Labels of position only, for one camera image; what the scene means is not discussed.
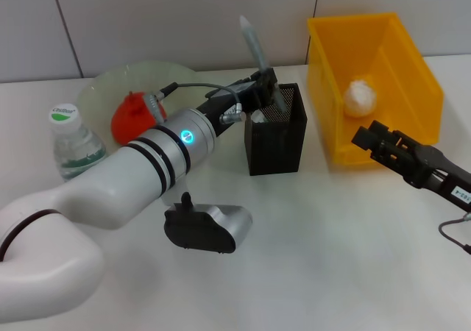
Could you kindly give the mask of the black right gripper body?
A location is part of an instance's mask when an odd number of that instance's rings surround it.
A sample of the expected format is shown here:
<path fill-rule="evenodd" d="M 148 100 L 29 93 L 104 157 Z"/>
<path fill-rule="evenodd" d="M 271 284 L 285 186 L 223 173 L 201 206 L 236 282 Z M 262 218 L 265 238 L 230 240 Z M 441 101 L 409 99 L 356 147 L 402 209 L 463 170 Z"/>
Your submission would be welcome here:
<path fill-rule="evenodd" d="M 470 211 L 470 173 L 450 162 L 432 146 L 419 146 L 412 184 L 440 195 L 465 212 Z"/>

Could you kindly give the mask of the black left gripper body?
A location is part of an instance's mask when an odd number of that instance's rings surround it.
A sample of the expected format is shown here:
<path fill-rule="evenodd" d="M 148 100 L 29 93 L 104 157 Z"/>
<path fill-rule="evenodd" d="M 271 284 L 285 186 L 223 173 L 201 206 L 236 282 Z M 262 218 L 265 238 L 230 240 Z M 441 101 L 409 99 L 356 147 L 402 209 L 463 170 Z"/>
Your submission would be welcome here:
<path fill-rule="evenodd" d="M 229 88 L 232 88 L 238 94 L 239 100 L 241 101 L 241 110 L 244 113 L 251 113 L 259 108 L 260 100 L 257 95 L 258 86 L 255 82 L 249 82 L 248 78 L 241 79 L 229 85 Z M 236 99 L 234 95 L 225 90 L 220 90 L 219 93 L 219 96 L 216 95 L 217 92 L 213 93 L 211 97 L 207 98 L 207 100 L 197 108 L 213 126 L 216 137 L 220 136 L 232 126 L 232 124 L 223 124 L 220 120 L 221 116 L 236 111 Z"/>

